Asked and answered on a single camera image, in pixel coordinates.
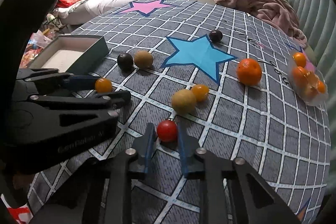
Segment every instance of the pink star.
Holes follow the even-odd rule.
[[[261,48],[265,48],[265,45],[264,44],[261,44],[260,42],[257,41],[257,45]]]
[[[175,7],[175,5],[164,4],[163,2],[164,0],[154,0],[152,2],[145,2],[145,3],[132,1],[129,3],[131,8],[118,12],[117,14],[124,14],[132,11],[137,11],[143,16],[147,17],[158,8]]]

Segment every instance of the blue star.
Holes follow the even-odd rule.
[[[166,68],[175,65],[194,65],[219,85],[219,64],[236,56],[214,48],[207,35],[193,41],[166,37],[176,51],[161,65]]]

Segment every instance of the grid tablecloth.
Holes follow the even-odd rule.
[[[114,156],[144,133],[147,122],[157,125],[173,117],[185,122],[188,134],[219,157],[245,158],[294,213],[304,210],[304,223],[311,223],[325,192],[330,133],[325,106],[305,105],[288,85],[286,59],[297,46],[285,34],[237,10],[191,0],[164,3],[176,6],[157,9],[148,17],[136,11],[117,14],[130,7],[126,5],[72,33],[105,37],[110,53],[91,74],[107,77],[117,90],[129,90],[132,102],[120,110],[115,139],[35,176],[28,194],[33,210],[37,211],[88,157]],[[166,37],[193,40],[215,28],[223,33],[222,42],[215,47],[238,57],[220,64],[220,85],[193,65],[160,69],[175,51]],[[153,68],[123,74],[117,56],[122,52],[134,55],[139,50],[152,53]],[[263,71],[258,87],[238,82],[235,71],[242,58],[258,59]],[[193,84],[210,88],[208,100],[190,115],[175,116],[170,105],[172,94]],[[76,94],[90,95],[92,91]],[[157,142],[150,175],[145,181],[132,182],[133,222],[198,223],[198,185],[198,181],[182,177],[178,151]]]

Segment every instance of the red cherry tomato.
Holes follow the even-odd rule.
[[[157,136],[163,142],[173,142],[177,140],[177,126],[171,120],[165,120],[157,126]]]

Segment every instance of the red bag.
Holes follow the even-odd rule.
[[[56,7],[59,7],[59,8],[68,8],[68,7],[70,7],[71,5],[75,4],[78,1],[80,1],[80,0],[58,0],[57,4],[56,4]]]

